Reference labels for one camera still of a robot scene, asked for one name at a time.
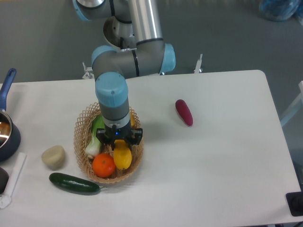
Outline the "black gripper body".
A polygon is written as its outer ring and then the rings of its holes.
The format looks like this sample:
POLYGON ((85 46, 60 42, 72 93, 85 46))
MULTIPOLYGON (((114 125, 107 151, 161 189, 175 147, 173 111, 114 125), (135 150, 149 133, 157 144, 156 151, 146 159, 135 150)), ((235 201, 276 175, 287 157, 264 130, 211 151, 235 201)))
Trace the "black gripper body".
POLYGON ((105 131, 106 138, 110 140, 122 140, 131 135, 132 127, 130 123, 121 128, 118 128, 116 125, 112 125, 112 127, 105 126, 105 131))

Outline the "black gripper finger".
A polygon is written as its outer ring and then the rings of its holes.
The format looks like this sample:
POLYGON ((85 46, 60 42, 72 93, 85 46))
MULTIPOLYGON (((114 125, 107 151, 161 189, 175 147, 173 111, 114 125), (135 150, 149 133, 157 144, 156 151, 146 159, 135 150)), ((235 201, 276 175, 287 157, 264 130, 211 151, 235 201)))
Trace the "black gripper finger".
POLYGON ((142 138, 142 128, 129 129, 126 133, 126 143, 128 144, 128 148, 131 150, 132 146, 139 145, 141 143, 142 138))
POLYGON ((97 128, 96 138, 101 144, 110 145, 111 149, 115 149, 116 133, 112 131, 106 131, 103 128, 97 128))

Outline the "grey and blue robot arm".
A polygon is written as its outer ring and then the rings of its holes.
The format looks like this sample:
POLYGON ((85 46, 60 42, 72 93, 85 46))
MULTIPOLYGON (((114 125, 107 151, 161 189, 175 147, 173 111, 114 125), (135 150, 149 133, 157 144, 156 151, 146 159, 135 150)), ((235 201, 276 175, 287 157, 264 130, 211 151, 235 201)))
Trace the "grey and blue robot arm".
POLYGON ((116 140, 123 140, 129 146, 139 145, 143 131, 131 127, 126 80, 166 73, 176 66, 173 46, 163 41, 157 2, 75 0, 73 6, 82 20, 103 17, 112 20, 111 29, 115 33, 119 25, 129 27, 129 32, 120 37, 134 39, 134 45, 123 48, 110 43, 96 48, 91 56, 95 93, 105 124, 104 128, 97 129, 96 136, 112 148, 116 140))

